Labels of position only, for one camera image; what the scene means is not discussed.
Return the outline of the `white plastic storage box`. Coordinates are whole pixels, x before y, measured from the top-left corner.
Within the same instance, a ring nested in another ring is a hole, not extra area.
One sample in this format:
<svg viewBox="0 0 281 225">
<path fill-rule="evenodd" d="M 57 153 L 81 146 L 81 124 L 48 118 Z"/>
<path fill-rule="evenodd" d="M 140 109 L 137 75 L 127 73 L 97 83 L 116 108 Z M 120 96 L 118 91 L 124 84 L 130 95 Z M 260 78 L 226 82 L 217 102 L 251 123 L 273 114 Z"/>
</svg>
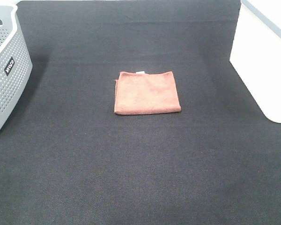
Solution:
<svg viewBox="0 0 281 225">
<path fill-rule="evenodd" d="M 243 0 L 230 62 L 263 114 L 281 123 L 281 0 Z"/>
</svg>

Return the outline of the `grey perforated laundry basket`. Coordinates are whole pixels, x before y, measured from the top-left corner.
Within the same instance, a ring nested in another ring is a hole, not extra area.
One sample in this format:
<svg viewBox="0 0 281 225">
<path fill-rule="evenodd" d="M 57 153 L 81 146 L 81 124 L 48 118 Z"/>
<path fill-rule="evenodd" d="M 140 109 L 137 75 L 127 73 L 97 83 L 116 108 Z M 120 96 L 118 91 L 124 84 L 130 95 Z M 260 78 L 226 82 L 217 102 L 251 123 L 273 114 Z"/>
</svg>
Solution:
<svg viewBox="0 0 281 225">
<path fill-rule="evenodd" d="M 0 130 L 21 97 L 32 71 L 16 0 L 0 0 Z"/>
</svg>

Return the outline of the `orange towel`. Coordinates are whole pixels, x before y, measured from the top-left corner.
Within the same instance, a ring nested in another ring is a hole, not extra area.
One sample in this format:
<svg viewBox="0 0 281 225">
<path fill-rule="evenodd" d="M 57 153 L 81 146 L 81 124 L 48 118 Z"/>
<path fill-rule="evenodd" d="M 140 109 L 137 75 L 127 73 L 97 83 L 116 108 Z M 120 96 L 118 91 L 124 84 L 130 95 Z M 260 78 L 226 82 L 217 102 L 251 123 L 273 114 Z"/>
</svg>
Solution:
<svg viewBox="0 0 281 225">
<path fill-rule="evenodd" d="M 180 111 L 173 72 L 161 74 L 120 72 L 115 85 L 115 114 L 141 115 Z"/>
</svg>

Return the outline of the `black fabric table mat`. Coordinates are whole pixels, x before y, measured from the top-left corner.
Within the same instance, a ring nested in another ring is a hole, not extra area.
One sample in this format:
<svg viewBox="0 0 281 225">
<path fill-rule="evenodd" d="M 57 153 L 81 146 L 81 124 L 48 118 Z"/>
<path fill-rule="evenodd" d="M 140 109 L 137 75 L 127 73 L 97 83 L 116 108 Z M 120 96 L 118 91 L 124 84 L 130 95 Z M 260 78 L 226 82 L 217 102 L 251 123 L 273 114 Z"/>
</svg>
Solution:
<svg viewBox="0 0 281 225">
<path fill-rule="evenodd" d="M 33 64 L 0 131 L 0 225 L 281 225 L 281 124 L 229 62 L 240 1 L 22 1 Z M 114 114 L 121 71 L 182 111 Z"/>
</svg>

